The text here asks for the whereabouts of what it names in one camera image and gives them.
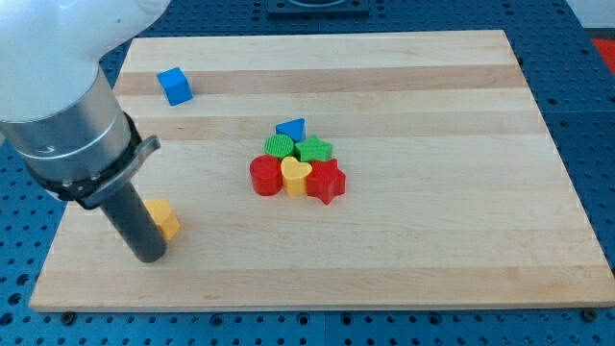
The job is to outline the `dark grey cylindrical pointer rod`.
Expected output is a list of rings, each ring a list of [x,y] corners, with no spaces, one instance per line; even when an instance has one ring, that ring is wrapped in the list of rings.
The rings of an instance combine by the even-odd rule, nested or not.
[[[100,208],[138,260],[154,262],[166,253],[167,242],[131,183],[106,199]]]

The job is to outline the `black wrist mounting flange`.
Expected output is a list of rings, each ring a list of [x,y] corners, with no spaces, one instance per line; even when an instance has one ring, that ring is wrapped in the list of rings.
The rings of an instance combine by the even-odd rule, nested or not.
[[[160,149],[157,136],[143,139],[133,119],[118,115],[112,128],[75,153],[43,161],[28,161],[29,173],[62,201],[75,201],[92,210],[130,183],[146,161]]]

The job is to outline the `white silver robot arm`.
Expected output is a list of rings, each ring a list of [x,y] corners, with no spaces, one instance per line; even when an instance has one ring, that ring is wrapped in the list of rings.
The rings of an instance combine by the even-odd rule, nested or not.
[[[131,179],[160,148],[119,105],[100,60],[169,0],[2,0],[1,132],[52,196],[101,209],[134,255],[167,242]]]

